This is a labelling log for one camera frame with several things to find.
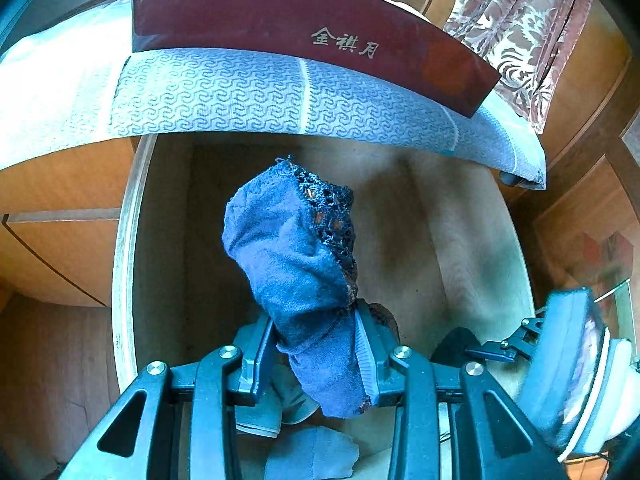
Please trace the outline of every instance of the blue patterned fabric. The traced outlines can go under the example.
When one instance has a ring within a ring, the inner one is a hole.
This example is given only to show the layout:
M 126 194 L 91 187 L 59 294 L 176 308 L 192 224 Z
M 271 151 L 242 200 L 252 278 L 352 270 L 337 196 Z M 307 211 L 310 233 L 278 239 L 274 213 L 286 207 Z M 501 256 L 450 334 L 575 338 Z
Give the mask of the blue patterned fabric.
M 315 189 L 336 191 L 348 203 L 313 206 L 299 170 L 283 160 L 242 186 L 226 206 L 222 241 L 273 319 L 278 348 L 302 389 L 326 416 L 351 418 L 366 402 L 354 348 L 355 292 L 340 256 L 316 231 L 318 213 L 329 226 L 351 224 L 351 190 L 319 186 L 316 177 Z
M 133 53 L 111 111 L 117 136 L 244 131 L 318 135 L 474 160 L 543 189 L 544 153 L 507 131 L 490 95 L 472 118 L 378 78 L 266 52 L 176 48 Z

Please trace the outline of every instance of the wooden floor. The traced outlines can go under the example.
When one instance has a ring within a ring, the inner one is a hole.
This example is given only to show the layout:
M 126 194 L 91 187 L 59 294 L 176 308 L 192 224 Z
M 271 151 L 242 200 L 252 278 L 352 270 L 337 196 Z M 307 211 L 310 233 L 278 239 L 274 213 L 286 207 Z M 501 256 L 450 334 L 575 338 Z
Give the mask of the wooden floor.
M 22 478 L 40 480 L 120 395 L 111 309 L 14 295 L 0 314 L 0 370 L 0 449 Z

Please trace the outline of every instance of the black lace trim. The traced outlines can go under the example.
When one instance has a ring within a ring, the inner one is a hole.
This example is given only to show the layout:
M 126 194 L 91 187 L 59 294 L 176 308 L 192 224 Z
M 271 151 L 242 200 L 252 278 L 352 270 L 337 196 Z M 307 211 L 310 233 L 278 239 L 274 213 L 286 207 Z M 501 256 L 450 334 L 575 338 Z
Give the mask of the black lace trim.
M 350 289 L 349 301 L 353 303 L 358 292 L 358 269 L 353 257 L 356 235 L 349 215 L 353 205 L 353 191 L 346 186 L 336 186 L 321 180 L 315 173 L 295 164 L 291 155 L 286 162 L 298 181 L 302 195 L 313 210 L 313 229 L 344 273 Z

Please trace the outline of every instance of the floral curtain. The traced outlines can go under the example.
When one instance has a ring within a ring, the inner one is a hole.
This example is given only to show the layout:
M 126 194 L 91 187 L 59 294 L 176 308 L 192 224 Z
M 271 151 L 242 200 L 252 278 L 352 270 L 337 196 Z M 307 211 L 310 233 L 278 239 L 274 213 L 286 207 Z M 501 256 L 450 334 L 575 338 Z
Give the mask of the floral curtain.
M 444 26 L 498 72 L 495 90 L 541 134 L 592 0 L 456 0 Z

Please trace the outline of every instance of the black bracket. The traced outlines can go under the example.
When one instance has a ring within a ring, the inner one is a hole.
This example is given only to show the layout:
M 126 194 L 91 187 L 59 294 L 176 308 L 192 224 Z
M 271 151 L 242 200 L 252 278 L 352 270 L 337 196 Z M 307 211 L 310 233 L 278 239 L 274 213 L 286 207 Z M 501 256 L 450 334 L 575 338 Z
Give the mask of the black bracket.
M 432 364 L 407 347 L 392 348 L 395 340 L 369 321 L 381 405 L 396 407 L 390 480 L 440 478 L 438 402 L 449 404 L 455 480 L 566 478 L 551 449 L 482 364 Z M 234 407 L 255 404 L 268 383 L 274 348 L 273 323 L 264 316 L 244 348 L 223 346 L 199 363 L 174 368 L 151 363 L 91 432 L 61 479 L 177 479 L 179 413 L 192 400 L 190 479 L 241 480 Z M 523 467 L 523 459 L 536 468 Z
M 544 319 L 526 317 L 516 331 L 502 341 L 487 341 L 482 346 L 469 346 L 465 349 L 471 359 L 489 359 L 502 363 L 513 363 L 518 355 L 533 359 L 536 346 L 530 342 L 542 332 Z

